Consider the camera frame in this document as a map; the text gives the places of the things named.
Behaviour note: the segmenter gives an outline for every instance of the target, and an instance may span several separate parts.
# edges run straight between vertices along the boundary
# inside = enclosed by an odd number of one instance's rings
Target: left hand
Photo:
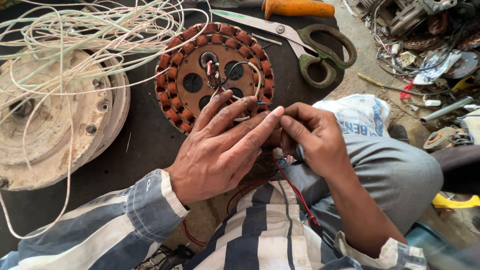
[[[245,97],[220,110],[232,95],[227,90],[205,106],[177,158],[164,169],[170,174],[173,192],[184,205],[235,188],[252,168],[261,153],[260,146],[283,115],[283,107],[277,107],[272,113],[264,111],[224,132],[257,102],[254,96]]]

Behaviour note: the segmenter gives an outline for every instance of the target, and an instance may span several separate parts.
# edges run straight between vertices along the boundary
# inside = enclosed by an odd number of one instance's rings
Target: hand
[[[284,153],[295,153],[299,143],[305,162],[316,174],[330,180],[345,173],[355,173],[332,112],[298,102],[285,109],[280,124],[280,147]]]
[[[257,97],[245,97],[220,110],[232,95],[227,90],[205,106],[177,158],[164,169],[170,174],[173,192],[184,205],[235,188],[252,168],[261,153],[260,146],[283,115],[283,107],[277,107],[272,113],[264,111],[224,132],[235,118],[257,103]]]

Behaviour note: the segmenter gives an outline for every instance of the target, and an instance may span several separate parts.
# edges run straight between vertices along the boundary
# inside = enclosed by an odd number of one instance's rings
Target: scissors
[[[270,32],[288,40],[290,46],[292,46],[293,51],[299,59],[300,71],[303,78],[308,84],[315,88],[327,87],[336,77],[335,69],[325,60],[330,61],[339,69],[347,69],[351,67],[357,60],[357,50],[355,49],[353,43],[344,34],[340,33],[340,31],[326,25],[314,24],[296,31],[288,25],[274,23],[235,12],[212,10],[212,13],[244,25]],[[345,49],[347,49],[348,61],[345,62],[341,60],[333,50],[313,41],[310,35],[314,32],[326,33],[340,42]],[[315,57],[308,54],[303,48],[307,48],[312,52],[316,52],[317,56]],[[312,64],[318,64],[326,71],[326,76],[323,81],[316,82],[308,75],[308,67]]]

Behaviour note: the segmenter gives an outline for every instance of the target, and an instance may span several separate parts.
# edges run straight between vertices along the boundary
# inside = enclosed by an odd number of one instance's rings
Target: shirt sleeve
[[[358,250],[350,247],[343,232],[338,232],[335,238],[335,248],[343,255],[356,260],[367,269],[427,269],[427,260],[423,250],[418,247],[408,246],[393,238],[389,238],[382,246],[380,256],[373,259]]]
[[[188,214],[166,171],[105,194],[25,239],[0,259],[0,270],[132,269],[150,257]],[[42,231],[40,228],[29,235]]]

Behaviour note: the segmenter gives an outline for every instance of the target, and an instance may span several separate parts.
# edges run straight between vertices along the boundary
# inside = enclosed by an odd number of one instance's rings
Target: plastic bag
[[[374,95],[354,94],[339,100],[322,100],[313,107],[335,114],[343,133],[390,137],[390,105]]]

